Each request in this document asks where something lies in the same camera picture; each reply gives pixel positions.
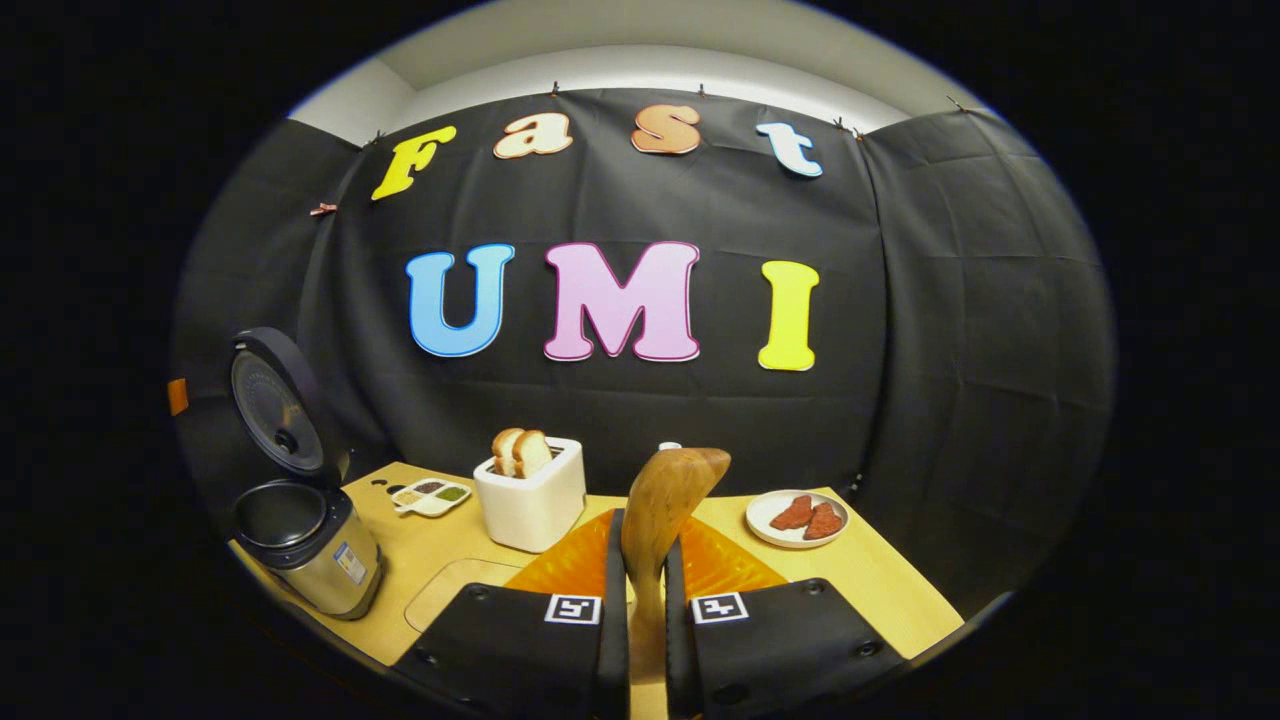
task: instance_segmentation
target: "blue letter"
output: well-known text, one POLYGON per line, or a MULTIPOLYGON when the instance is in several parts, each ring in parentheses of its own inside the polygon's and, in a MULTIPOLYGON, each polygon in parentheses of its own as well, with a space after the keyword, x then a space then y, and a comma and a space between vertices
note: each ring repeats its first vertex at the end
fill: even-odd
POLYGON ((453 266, 453 254, 430 252, 404 265, 412 279, 408 327, 422 350, 440 357, 463 357, 489 347, 502 327, 502 269, 515 256, 516 249, 502 243, 467 252, 467 264, 476 269, 476 314, 465 328, 444 322, 444 273, 453 266))
POLYGON ((769 142, 773 145, 773 156, 778 159, 778 163, 782 163, 783 168, 812 178, 822 174, 822 165, 805 158, 804 151, 800 150, 800 147, 813 147, 813 141, 803 135, 796 135, 796 131, 791 126, 786 123, 767 123, 755 126, 755 132, 763 132, 769 136, 769 142))

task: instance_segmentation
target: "rice cooker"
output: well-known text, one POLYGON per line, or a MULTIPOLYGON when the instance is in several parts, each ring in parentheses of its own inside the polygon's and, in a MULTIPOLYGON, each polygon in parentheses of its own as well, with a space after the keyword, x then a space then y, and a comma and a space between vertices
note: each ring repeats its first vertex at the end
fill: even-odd
POLYGON ((362 618, 381 583, 381 548, 342 491, 349 456, 315 374, 275 328, 237 333, 232 346, 239 416, 285 471, 236 500, 236 539, 317 611, 362 618))

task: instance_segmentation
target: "orange tag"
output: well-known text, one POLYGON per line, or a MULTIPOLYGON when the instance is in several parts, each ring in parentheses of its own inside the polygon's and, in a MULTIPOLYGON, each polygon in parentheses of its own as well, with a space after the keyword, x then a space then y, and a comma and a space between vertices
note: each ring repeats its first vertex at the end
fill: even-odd
POLYGON ((177 415, 191 405, 187 402, 187 378, 169 380, 169 415, 177 415))

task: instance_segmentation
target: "pink letter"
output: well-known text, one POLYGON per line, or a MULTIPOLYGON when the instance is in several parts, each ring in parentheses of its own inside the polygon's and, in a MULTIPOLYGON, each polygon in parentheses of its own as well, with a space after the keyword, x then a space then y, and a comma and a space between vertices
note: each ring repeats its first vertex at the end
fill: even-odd
POLYGON ((558 277, 556 337, 544 346, 552 360, 586 360, 594 346, 584 337, 584 316, 609 357, 617 357, 644 310, 644 333, 635 354, 657 363, 698 357, 698 341, 689 332, 689 274, 698 249, 686 242, 650 245, 627 284, 620 286, 600 249, 590 242, 557 245, 547 263, 558 277))

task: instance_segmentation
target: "rice cooker label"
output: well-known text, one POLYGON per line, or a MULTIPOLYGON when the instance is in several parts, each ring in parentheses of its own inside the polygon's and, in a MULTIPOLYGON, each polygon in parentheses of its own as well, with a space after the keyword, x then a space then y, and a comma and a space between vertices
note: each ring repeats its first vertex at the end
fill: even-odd
POLYGON ((351 582, 356 583, 357 585, 365 582, 365 573, 366 573, 365 564, 361 562, 358 557, 356 557, 356 553, 352 552, 349 547, 347 547, 347 543, 342 543, 342 547, 338 548, 338 552, 333 553, 333 559, 338 561, 339 568, 347 571, 347 575, 351 578, 351 582))

